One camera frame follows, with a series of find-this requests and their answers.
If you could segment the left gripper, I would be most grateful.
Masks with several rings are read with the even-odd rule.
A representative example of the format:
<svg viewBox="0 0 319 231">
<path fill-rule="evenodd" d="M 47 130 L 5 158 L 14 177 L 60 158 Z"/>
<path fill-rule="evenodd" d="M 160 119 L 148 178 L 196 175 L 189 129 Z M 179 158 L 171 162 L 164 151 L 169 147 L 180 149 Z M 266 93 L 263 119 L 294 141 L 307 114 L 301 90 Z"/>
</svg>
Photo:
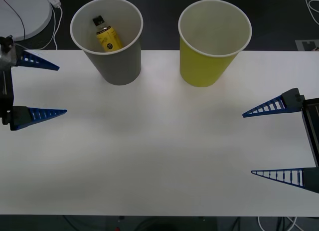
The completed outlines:
<svg viewBox="0 0 319 231">
<path fill-rule="evenodd" d="M 58 71 L 59 66 L 24 49 L 11 49 L 12 66 L 23 66 Z M 3 125 L 10 124 L 11 131 L 48 121 L 67 112 L 65 109 L 42 109 L 13 106 L 14 94 L 11 68 L 0 71 L 0 118 Z"/>
</svg>

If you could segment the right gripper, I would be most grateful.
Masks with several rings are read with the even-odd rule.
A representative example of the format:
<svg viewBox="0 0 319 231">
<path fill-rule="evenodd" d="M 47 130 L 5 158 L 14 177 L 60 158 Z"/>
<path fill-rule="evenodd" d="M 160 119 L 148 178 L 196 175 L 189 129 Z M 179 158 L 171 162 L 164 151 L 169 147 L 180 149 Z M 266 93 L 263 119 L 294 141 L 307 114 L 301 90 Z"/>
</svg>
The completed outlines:
<svg viewBox="0 0 319 231">
<path fill-rule="evenodd" d="M 316 167 L 277 170 L 252 170 L 253 175 L 298 187 L 314 193 L 319 192 L 319 99 L 305 99 L 297 88 L 264 102 L 242 114 L 243 118 L 272 114 L 295 113 L 302 110 L 305 130 Z"/>
</svg>

